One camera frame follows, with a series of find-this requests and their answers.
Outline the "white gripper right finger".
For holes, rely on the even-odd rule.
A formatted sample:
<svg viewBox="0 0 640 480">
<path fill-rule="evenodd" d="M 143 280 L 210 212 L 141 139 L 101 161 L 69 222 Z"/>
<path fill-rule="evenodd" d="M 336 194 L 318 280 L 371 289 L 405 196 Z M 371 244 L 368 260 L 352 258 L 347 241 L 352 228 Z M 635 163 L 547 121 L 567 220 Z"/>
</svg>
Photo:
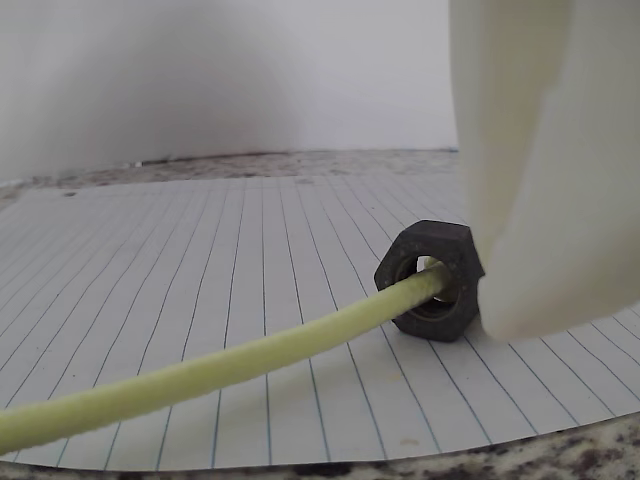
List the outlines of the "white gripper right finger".
<svg viewBox="0 0 640 480">
<path fill-rule="evenodd" d="M 480 284 L 485 332 L 539 337 L 639 299 L 639 5 L 577 1 Z"/>
</svg>

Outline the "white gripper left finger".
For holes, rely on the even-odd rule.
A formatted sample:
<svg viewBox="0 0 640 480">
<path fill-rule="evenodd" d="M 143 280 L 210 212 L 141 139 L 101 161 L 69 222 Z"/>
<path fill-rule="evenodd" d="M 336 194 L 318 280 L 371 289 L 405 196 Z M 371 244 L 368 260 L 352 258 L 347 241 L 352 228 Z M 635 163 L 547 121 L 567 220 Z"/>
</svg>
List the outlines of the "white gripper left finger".
<svg viewBox="0 0 640 480">
<path fill-rule="evenodd" d="M 482 265 L 503 235 L 567 44 L 568 1 L 453 1 L 450 66 L 469 222 Z"/>
</svg>

